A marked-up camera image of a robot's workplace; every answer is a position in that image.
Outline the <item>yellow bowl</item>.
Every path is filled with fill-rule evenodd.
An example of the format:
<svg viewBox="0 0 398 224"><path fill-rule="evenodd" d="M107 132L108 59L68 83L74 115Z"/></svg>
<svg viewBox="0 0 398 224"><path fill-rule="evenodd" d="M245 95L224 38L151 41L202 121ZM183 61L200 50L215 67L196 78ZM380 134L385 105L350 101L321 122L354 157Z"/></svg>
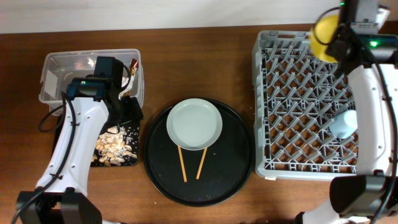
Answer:
<svg viewBox="0 0 398 224"><path fill-rule="evenodd" d="M337 61L326 54L327 46L319 43L329 43L332 40L333 34L338 27L338 15L330 15L322 17L314 28L310 29L310 49L312 54L319 60L328 63L336 63Z"/></svg>

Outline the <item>brown snack wrapper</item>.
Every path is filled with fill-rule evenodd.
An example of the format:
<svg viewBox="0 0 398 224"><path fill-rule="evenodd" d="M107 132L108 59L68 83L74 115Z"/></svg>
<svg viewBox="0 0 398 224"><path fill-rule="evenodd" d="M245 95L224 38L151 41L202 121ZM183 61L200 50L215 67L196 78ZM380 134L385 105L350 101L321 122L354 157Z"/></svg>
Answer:
<svg viewBox="0 0 398 224"><path fill-rule="evenodd" d="M134 77L139 69L139 61L133 58L131 60L129 69L130 69L131 76Z"/></svg>

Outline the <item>grey plate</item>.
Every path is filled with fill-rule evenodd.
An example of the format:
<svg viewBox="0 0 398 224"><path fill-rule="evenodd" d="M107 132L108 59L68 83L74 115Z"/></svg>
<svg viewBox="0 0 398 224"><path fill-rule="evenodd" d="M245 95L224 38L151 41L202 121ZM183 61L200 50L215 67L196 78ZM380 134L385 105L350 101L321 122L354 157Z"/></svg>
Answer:
<svg viewBox="0 0 398 224"><path fill-rule="evenodd" d="M189 151L200 151L218 140L223 120L219 109L210 101L189 98L172 107L166 128L176 145Z"/></svg>

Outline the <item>wooden chopstick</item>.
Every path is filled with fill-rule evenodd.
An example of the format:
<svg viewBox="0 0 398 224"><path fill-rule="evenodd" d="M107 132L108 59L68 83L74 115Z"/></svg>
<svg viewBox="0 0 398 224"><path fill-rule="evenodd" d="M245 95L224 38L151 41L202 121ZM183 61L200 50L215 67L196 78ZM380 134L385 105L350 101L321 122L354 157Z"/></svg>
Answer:
<svg viewBox="0 0 398 224"><path fill-rule="evenodd" d="M183 181L186 183L187 182L187 176L186 176L186 171L185 171L185 164L183 161L183 155L182 155L182 148L180 146L178 147L178 155L179 155L179 160L180 160L180 166L182 170L182 175L183 175Z"/></svg>
<svg viewBox="0 0 398 224"><path fill-rule="evenodd" d="M200 164L198 166L197 175L196 175L196 179L197 180L200 179L201 171L202 171L202 168L203 168L203 164L204 164L204 161L205 161L207 150L208 150L207 147L203 149L203 153L202 153L202 156L201 156Z"/></svg>

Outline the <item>blue cup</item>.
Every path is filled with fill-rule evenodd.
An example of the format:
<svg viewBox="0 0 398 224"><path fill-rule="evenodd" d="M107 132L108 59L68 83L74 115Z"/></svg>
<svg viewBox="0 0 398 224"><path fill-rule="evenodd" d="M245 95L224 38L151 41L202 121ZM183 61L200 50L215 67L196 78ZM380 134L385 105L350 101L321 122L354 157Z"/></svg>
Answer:
<svg viewBox="0 0 398 224"><path fill-rule="evenodd" d="M347 110L333 118L334 122L329 126L330 132L340 139L351 136L358 128L357 112Z"/></svg>

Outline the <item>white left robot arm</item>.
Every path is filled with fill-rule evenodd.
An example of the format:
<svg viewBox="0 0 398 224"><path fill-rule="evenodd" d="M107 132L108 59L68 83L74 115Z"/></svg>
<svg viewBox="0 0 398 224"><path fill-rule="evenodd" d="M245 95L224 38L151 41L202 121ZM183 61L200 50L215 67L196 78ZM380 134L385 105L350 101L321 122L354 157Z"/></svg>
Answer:
<svg viewBox="0 0 398 224"><path fill-rule="evenodd" d="M22 191L12 222L105 223L87 197L98 136L130 115L134 101L120 97L121 77L74 78L63 98L63 125L52 158L35 190Z"/></svg>

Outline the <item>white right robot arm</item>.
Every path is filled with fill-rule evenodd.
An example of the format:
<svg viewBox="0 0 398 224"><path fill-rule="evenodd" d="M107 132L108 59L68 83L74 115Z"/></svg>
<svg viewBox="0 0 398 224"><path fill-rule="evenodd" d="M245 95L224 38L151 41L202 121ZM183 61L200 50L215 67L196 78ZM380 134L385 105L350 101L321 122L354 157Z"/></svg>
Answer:
<svg viewBox="0 0 398 224"><path fill-rule="evenodd" d="M397 36L372 25L356 32L348 23L317 22L310 47L337 62L353 91L358 124L357 174L336 177L329 199L299 213L296 223L348 223L397 215Z"/></svg>

